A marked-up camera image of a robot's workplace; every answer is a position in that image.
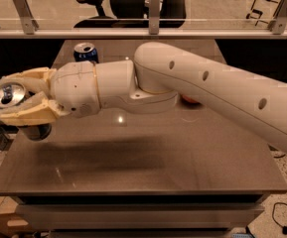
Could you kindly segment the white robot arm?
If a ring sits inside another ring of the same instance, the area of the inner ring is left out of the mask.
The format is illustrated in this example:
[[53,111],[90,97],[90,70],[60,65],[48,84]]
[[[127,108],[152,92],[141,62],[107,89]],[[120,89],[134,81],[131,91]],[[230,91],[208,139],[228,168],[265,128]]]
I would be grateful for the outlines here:
[[130,113],[164,112],[179,96],[196,100],[287,154],[287,83],[150,42],[133,59],[69,62],[0,79],[0,121],[38,128],[71,115],[106,108]]

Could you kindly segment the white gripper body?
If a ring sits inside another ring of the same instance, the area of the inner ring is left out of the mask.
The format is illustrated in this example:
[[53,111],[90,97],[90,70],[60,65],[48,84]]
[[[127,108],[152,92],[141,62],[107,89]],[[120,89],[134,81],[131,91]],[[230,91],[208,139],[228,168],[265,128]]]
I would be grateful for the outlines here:
[[51,95],[74,117],[100,111],[95,66],[90,61],[69,62],[51,79]]

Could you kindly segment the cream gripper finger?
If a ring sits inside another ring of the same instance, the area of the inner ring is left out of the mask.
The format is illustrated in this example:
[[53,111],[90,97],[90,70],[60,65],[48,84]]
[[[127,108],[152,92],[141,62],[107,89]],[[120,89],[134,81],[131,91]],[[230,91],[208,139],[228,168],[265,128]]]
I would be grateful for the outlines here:
[[39,92],[18,106],[0,109],[0,121],[11,126],[35,126],[53,123],[69,114],[57,100]]
[[6,83],[18,83],[23,85],[29,92],[44,92],[50,94],[51,79],[57,72],[55,68],[37,67],[16,72],[0,78],[0,86]]

